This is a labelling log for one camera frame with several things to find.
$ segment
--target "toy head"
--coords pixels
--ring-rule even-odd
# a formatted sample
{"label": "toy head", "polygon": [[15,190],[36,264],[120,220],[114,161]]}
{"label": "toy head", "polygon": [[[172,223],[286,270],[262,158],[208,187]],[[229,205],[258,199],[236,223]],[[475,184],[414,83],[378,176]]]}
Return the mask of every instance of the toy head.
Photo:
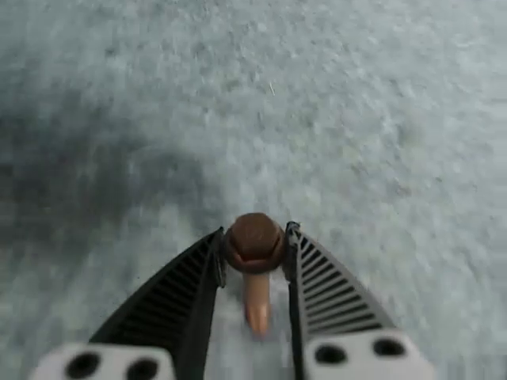
{"label": "toy head", "polygon": [[225,234],[225,258],[242,273],[271,272],[280,266],[284,253],[284,231],[266,214],[244,214]]}

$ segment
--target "ribbed grip pad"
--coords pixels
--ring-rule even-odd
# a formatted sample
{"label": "ribbed grip pad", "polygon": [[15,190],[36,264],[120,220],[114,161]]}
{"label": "ribbed grip pad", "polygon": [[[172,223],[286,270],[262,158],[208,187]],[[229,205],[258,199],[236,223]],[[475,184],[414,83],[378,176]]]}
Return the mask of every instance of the ribbed grip pad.
{"label": "ribbed grip pad", "polygon": [[202,378],[222,237],[220,229],[170,261],[104,323],[90,343],[164,348],[172,355],[179,378]]}
{"label": "ribbed grip pad", "polygon": [[300,231],[299,224],[289,222],[285,238],[292,350],[296,379],[301,379],[302,354],[311,339],[395,325],[359,281],[331,253]]}

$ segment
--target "carpet fiber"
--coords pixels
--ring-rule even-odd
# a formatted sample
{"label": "carpet fiber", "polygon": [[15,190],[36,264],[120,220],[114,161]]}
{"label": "carpet fiber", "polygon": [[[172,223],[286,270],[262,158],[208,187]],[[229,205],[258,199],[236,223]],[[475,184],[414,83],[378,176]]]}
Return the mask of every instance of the carpet fiber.
{"label": "carpet fiber", "polygon": [[[435,362],[504,347],[507,2],[2,0],[0,371],[236,215],[289,219]],[[206,378],[292,376],[220,291]]]}

